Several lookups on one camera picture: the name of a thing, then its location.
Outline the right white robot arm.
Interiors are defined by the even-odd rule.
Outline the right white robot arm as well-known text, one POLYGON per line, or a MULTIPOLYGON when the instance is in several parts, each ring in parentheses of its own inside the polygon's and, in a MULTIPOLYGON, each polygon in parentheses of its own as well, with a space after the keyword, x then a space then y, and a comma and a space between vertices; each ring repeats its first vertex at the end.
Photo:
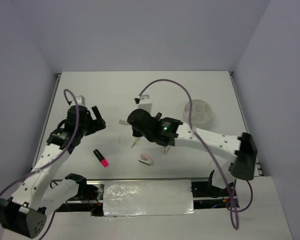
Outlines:
POLYGON ((236 179, 251 181, 255 177, 257 147, 249 133, 240 136, 226 135, 191 127, 188 123, 170 117, 151 116, 144 109, 135 109, 127 117, 134 137, 144 137, 162 147, 186 147, 225 159, 216 163, 209 175, 208 192, 220 195, 236 179))

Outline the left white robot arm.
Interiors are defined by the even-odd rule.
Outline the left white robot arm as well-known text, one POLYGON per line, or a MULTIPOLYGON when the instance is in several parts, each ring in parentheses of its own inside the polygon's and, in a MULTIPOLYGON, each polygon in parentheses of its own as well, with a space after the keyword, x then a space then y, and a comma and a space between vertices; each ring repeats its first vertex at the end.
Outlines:
POLYGON ((71 198, 81 200, 97 187, 87 184, 79 174, 69 173, 52 191, 47 192, 62 164, 70 157, 81 139, 106 128, 98 108, 72 105, 50 134, 44 151, 19 188, 7 199, 0 198, 0 224, 14 233, 36 238, 47 218, 71 198))

